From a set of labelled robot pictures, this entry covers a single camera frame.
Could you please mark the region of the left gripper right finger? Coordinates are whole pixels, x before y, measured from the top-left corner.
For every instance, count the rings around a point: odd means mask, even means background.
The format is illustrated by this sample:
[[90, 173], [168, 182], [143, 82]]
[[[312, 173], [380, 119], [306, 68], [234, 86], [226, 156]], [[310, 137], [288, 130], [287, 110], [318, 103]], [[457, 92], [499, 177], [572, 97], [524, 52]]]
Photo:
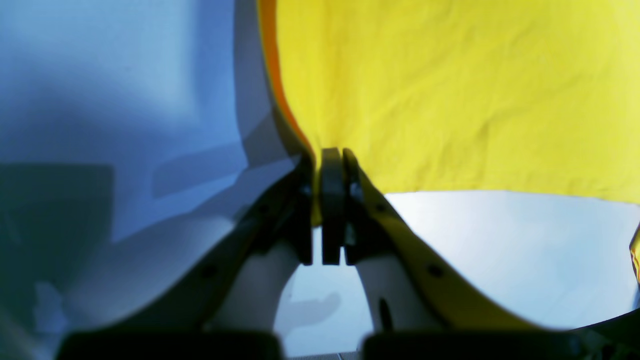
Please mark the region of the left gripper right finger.
[[416, 235], [350, 149], [321, 152], [322, 263], [358, 272], [374, 331], [538, 331]]

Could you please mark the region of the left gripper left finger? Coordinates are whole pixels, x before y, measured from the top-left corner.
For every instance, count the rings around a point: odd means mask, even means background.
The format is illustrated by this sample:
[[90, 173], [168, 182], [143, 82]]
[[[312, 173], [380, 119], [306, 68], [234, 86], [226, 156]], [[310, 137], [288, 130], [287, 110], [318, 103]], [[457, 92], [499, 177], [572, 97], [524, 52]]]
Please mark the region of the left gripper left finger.
[[175, 285], [115, 330], [272, 330], [290, 277], [313, 263], [313, 171], [302, 157]]

